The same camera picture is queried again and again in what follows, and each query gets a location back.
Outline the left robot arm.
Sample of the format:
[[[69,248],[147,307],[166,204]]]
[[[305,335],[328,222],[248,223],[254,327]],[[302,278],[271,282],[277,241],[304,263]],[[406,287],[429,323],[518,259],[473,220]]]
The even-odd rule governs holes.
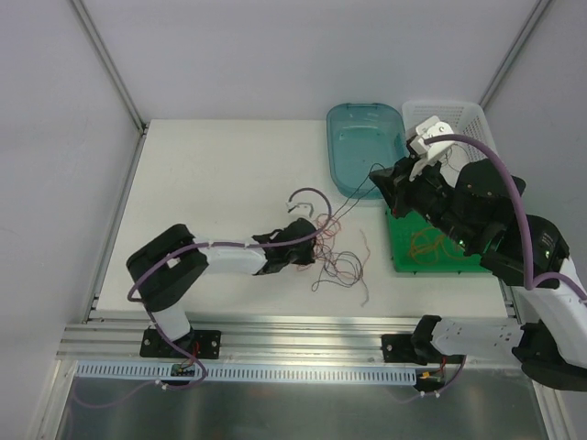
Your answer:
[[[173,225],[127,259],[139,300],[162,330],[161,346],[174,357],[193,349],[195,333],[180,300],[204,275],[272,275],[283,268],[315,262],[316,228],[298,218],[284,228],[246,242],[201,247],[184,224]]]

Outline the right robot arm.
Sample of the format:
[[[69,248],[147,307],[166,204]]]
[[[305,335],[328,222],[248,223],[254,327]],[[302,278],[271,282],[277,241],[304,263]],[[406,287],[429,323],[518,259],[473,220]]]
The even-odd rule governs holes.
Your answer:
[[[528,215],[523,180],[496,158],[471,162],[449,184],[439,165],[416,167],[413,157],[369,178],[391,214],[420,215],[482,268],[509,287],[523,288],[538,315],[512,336],[508,352],[533,381],[559,391],[586,389],[586,291],[570,247],[549,220]]]

